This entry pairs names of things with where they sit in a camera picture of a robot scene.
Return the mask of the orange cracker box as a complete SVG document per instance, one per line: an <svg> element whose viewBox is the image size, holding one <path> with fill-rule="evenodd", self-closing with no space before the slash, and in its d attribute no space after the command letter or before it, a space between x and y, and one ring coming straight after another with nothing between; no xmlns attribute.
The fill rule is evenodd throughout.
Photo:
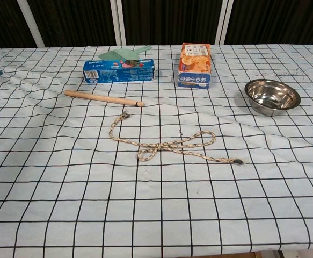
<svg viewBox="0 0 313 258"><path fill-rule="evenodd" d="M210 78L210 44L183 43L178 65L178 86L208 89Z"/></svg>

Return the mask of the black ribbed partition panel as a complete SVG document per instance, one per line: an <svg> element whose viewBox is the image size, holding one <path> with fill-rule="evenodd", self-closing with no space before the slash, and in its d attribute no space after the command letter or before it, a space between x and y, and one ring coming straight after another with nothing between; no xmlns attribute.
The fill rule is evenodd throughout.
<svg viewBox="0 0 313 258"><path fill-rule="evenodd" d="M313 0L234 0L226 45L313 45Z"/></svg>
<svg viewBox="0 0 313 258"><path fill-rule="evenodd" d="M46 47L115 46L110 0L27 0Z"/></svg>
<svg viewBox="0 0 313 258"><path fill-rule="evenodd" d="M0 48L36 47L17 0L0 0Z"/></svg>

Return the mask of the white black-checked tablecloth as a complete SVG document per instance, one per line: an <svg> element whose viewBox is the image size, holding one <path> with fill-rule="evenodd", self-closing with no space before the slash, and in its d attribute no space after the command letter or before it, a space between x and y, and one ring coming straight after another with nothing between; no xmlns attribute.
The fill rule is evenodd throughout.
<svg viewBox="0 0 313 258"><path fill-rule="evenodd" d="M85 84L106 51L0 49L0 258L313 249L313 45L212 46L207 90L177 86L179 46L151 82ZM257 79L301 103L257 113Z"/></svg>

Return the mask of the blue Oreo cookie box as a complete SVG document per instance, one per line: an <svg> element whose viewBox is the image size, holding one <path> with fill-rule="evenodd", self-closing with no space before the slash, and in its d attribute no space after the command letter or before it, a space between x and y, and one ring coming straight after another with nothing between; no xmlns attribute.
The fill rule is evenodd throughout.
<svg viewBox="0 0 313 258"><path fill-rule="evenodd" d="M83 77L88 84L152 81L155 65L152 59L86 61Z"/></svg>

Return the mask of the wooden rolling pin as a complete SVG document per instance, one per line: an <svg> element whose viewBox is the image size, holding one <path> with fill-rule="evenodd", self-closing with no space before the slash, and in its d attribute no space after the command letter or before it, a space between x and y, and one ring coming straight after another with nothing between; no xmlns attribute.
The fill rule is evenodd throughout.
<svg viewBox="0 0 313 258"><path fill-rule="evenodd" d="M70 97L78 97L78 98L90 99L90 100L106 102L106 103L144 107L143 102L133 101L131 99L125 99L125 98L116 98L116 97L110 97L110 96L87 94L87 93L82 93L82 92L78 92L78 91L71 91L71 90L66 90L64 92L64 94L66 96L70 96Z"/></svg>

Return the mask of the white partition frame post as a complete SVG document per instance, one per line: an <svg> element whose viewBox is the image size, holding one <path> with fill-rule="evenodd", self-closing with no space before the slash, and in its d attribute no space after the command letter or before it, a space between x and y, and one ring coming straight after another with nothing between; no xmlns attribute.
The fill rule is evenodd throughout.
<svg viewBox="0 0 313 258"><path fill-rule="evenodd" d="M110 5L116 45L125 46L126 36L125 36L122 0L110 0Z"/></svg>
<svg viewBox="0 0 313 258"><path fill-rule="evenodd" d="M234 0L222 0L215 36L215 45L224 45Z"/></svg>
<svg viewBox="0 0 313 258"><path fill-rule="evenodd" d="M37 23L34 19L33 13L31 11L31 8L29 6L29 3L27 0L17 0L17 3L19 5L19 8L24 16L24 19L26 21L26 24L30 30L30 33L34 39L34 42L38 48L44 48L45 44L42 39L42 36L40 34L39 28L37 26Z"/></svg>

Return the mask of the stainless steel bowl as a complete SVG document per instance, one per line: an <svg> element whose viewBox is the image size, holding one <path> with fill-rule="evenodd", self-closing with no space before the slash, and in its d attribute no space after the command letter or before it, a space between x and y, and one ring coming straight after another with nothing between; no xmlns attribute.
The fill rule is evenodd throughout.
<svg viewBox="0 0 313 258"><path fill-rule="evenodd" d="M301 103L295 89L275 80L252 80L245 85L244 91L252 109L265 116L278 116Z"/></svg>

